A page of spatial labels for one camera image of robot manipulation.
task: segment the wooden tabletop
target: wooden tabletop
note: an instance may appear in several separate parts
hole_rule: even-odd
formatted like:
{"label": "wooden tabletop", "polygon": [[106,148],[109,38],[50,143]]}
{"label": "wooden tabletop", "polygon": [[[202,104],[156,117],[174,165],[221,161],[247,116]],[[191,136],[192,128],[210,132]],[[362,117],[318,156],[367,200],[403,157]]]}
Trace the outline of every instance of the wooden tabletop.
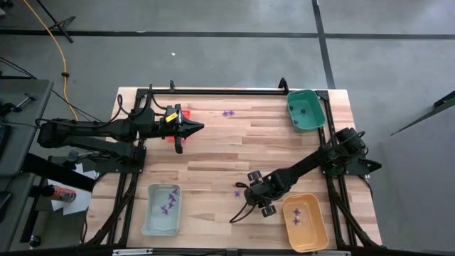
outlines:
{"label": "wooden tabletop", "polygon": [[[136,90],[137,87],[119,88],[125,109],[133,108]],[[336,130],[353,127],[347,91],[329,90],[329,95]],[[290,249],[282,217],[282,199],[274,202],[277,214],[273,216],[264,218],[260,210],[255,209],[239,223],[229,224],[229,219],[245,203],[243,197],[235,197],[235,191],[242,189],[235,188],[234,183],[248,183],[248,172],[260,170],[264,176],[308,156],[319,146],[317,131],[294,132],[285,96],[157,95],[156,100],[160,105],[180,103],[183,109],[191,111],[191,119],[202,122],[205,128],[183,143],[183,154],[175,152],[173,142],[146,141],[146,166],[139,176],[128,246]],[[224,117],[225,110],[233,110],[234,115]],[[107,174],[96,185],[87,214],[87,240],[112,212],[118,179],[119,174]],[[182,189],[181,226],[175,236],[141,234],[147,188],[155,183],[178,184]],[[346,184],[354,217],[380,244],[368,187],[356,176],[347,176]],[[287,196],[300,193],[312,193],[318,198],[329,238],[327,248],[335,248],[327,185],[320,169],[301,177]],[[348,242],[346,222],[344,218],[340,220],[343,238]],[[116,240],[122,224],[123,215],[117,226]]]}

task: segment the yellow cable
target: yellow cable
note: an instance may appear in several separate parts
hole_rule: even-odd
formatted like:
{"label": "yellow cable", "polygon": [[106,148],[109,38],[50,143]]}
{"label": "yellow cable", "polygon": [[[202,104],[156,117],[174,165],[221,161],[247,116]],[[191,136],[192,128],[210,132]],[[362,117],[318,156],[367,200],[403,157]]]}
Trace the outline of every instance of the yellow cable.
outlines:
{"label": "yellow cable", "polygon": [[[30,9],[30,11],[33,12],[33,14],[35,14],[36,18],[40,21],[41,25],[43,25],[43,27],[46,29],[46,31],[49,33],[49,36],[52,38],[52,40],[54,40],[54,43],[55,45],[57,46],[58,48],[58,51],[60,51],[60,55],[62,56],[62,61],[63,61],[63,72],[66,73],[66,60],[65,60],[65,56],[63,55],[63,51],[62,51],[62,48],[60,47],[60,45],[58,44],[57,40],[55,39],[54,35],[52,34],[52,32],[50,32],[50,30],[48,29],[48,27],[44,24],[44,22],[41,20],[40,16],[35,12],[35,10],[33,10],[33,8],[30,6],[30,4],[28,4],[27,0],[23,0],[23,2],[27,5],[27,7]],[[63,76],[63,96],[65,96],[65,100],[70,103],[69,99],[68,99],[68,96],[66,95],[66,85],[67,85],[67,78],[65,76]],[[71,112],[73,113],[74,115],[74,118],[76,119],[76,121],[79,121],[79,119],[77,118],[77,114],[76,114],[76,111],[74,111],[73,107],[71,107],[71,105],[68,104],[68,107],[70,108]]]}

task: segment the orange bin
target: orange bin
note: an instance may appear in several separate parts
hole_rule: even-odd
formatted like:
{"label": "orange bin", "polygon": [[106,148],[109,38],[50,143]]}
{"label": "orange bin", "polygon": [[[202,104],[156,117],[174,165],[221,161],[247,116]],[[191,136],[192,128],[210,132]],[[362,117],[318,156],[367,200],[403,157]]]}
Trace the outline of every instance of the orange bin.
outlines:
{"label": "orange bin", "polygon": [[328,237],[318,198],[312,194],[288,196],[283,201],[287,235],[296,252],[312,252],[327,247]]}
{"label": "orange bin", "polygon": [[[186,119],[190,119],[190,116],[191,116],[191,111],[190,110],[182,110],[182,114],[183,116],[186,118]],[[173,136],[169,136],[169,137],[166,137],[166,140],[169,140],[170,142],[173,142],[175,139],[173,138]]]}

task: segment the purple flower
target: purple flower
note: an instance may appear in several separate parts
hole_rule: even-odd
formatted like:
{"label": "purple flower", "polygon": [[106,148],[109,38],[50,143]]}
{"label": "purple flower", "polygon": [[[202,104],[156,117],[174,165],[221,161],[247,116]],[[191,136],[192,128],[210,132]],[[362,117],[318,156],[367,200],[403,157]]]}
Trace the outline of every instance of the purple flower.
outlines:
{"label": "purple flower", "polygon": [[294,218],[293,222],[295,225],[300,224],[300,220],[297,217]]}

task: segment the gray floor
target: gray floor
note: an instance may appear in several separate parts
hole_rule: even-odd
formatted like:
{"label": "gray floor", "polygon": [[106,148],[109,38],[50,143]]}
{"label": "gray floor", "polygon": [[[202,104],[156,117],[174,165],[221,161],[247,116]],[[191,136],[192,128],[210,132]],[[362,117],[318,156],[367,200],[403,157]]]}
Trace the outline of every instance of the gray floor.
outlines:
{"label": "gray floor", "polygon": [[[45,0],[58,17],[76,15],[74,30],[288,32],[315,33],[311,0]],[[455,33],[455,2],[451,0],[320,0],[327,33]],[[21,1],[0,28],[41,29]],[[201,87],[276,87],[285,77],[291,87],[327,88],[318,39],[313,38],[194,38],[194,37],[74,37],[59,38],[71,74],[73,104],[101,119],[112,111],[119,86],[177,85]],[[339,89],[350,95],[358,130],[365,130],[370,158],[380,160],[378,142],[425,113],[455,86],[455,41],[327,40]],[[35,76],[55,81],[62,92],[61,60],[47,36],[0,36],[0,56]],[[16,74],[0,65],[8,75]],[[52,97],[45,117],[71,117]],[[68,149],[32,151],[47,156]],[[384,245],[421,248],[389,178],[372,175],[375,209]],[[80,221],[49,217],[43,225],[43,246],[56,234],[59,245],[77,243]],[[59,233],[68,226],[66,235]],[[428,239],[437,239],[427,234]]]}

